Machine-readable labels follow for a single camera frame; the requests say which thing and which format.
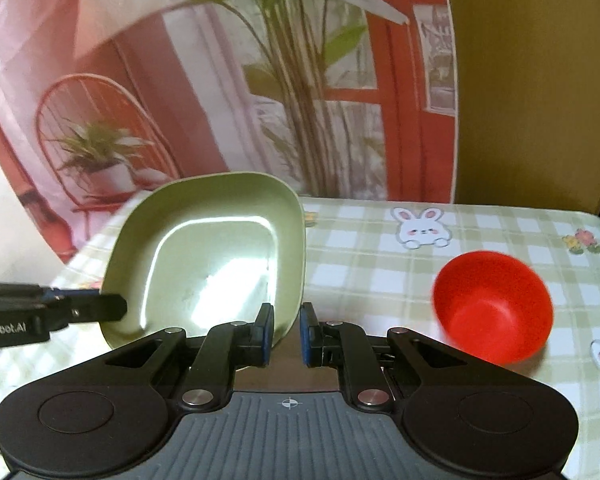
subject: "gray ribbed surface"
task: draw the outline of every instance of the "gray ribbed surface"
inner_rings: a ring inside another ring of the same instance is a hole
[[[451,480],[414,453],[388,416],[342,394],[236,393],[214,413],[185,416],[158,453],[112,480]],[[14,480],[31,480],[19,473]]]

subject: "red chair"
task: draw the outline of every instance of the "red chair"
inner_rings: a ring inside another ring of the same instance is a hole
[[[101,123],[128,130],[142,141],[126,164],[93,173],[68,168],[71,157],[60,142],[75,137],[72,126]],[[55,81],[40,99],[35,129],[45,160],[69,199],[74,211],[85,213],[86,237],[90,238],[90,212],[114,212],[139,189],[155,189],[180,178],[170,147],[154,120],[122,85],[95,74],[71,74]],[[104,172],[117,179],[107,189]]]

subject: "red bowl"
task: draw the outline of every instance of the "red bowl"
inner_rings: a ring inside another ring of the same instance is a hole
[[[453,345],[497,365],[538,352],[554,324],[540,277],[492,251],[465,253],[446,264],[433,284],[432,302]]]

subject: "tablecloth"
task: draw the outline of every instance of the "tablecloth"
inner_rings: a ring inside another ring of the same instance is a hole
[[[122,224],[145,196],[137,195],[119,210],[53,285],[97,283]],[[370,334],[409,326],[441,340],[430,290],[438,271],[461,253],[499,251],[532,266],[552,297],[555,323],[543,352],[517,371],[556,388],[578,412],[580,433],[565,475],[600,480],[599,218],[500,206],[315,198],[303,198],[302,204],[314,217],[306,230],[304,300],[314,303],[321,319],[354,322]],[[440,236],[420,244],[410,240],[413,230],[402,226],[409,215],[418,219],[423,213],[437,222],[434,230]],[[95,324],[71,326],[46,344],[5,349],[0,400],[24,383],[107,350]]]

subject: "green bowl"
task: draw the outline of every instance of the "green bowl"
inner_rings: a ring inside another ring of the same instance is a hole
[[[111,254],[103,292],[128,313],[101,323],[117,348],[167,327],[205,335],[251,322],[263,302],[274,343],[293,325],[304,285],[304,213],[298,196],[263,173],[223,173],[167,184],[129,215]]]

